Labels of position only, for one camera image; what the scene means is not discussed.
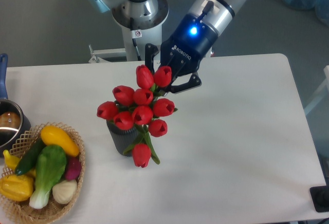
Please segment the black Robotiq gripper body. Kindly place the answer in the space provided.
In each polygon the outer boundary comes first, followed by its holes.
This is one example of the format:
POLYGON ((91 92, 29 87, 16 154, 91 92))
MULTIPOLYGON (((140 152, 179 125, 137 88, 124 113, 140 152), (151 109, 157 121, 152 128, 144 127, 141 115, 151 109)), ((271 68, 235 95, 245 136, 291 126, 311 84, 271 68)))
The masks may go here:
POLYGON ((161 44, 160 65, 170 66, 172 74, 178 77, 194 73, 217 38, 211 27, 187 14, 161 44))

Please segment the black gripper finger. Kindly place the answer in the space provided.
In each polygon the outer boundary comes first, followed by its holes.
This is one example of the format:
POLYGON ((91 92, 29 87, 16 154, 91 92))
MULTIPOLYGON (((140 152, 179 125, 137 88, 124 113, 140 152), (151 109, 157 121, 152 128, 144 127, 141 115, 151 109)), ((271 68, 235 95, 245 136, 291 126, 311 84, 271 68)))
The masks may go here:
POLYGON ((151 71, 151 73, 154 73, 154 58, 158 55, 159 49, 156 45, 147 43, 145 45, 145 58, 144 62, 146 67, 151 71))
POLYGON ((164 92, 171 92, 173 94, 181 93, 190 89, 194 89, 200 87, 202 85, 202 81, 197 72, 191 74, 189 80, 186 83, 182 83, 179 85, 169 85, 164 88, 164 92))

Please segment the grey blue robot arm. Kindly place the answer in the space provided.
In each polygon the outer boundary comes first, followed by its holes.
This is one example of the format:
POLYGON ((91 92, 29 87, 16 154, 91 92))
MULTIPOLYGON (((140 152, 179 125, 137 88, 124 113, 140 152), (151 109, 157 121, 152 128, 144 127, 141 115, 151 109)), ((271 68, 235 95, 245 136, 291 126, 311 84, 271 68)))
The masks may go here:
POLYGON ((99 12, 110 12, 121 27, 128 61, 144 61, 149 70, 158 60, 172 69, 172 81, 157 87, 160 95, 201 85, 198 69, 213 44, 247 0, 89 0, 99 12))

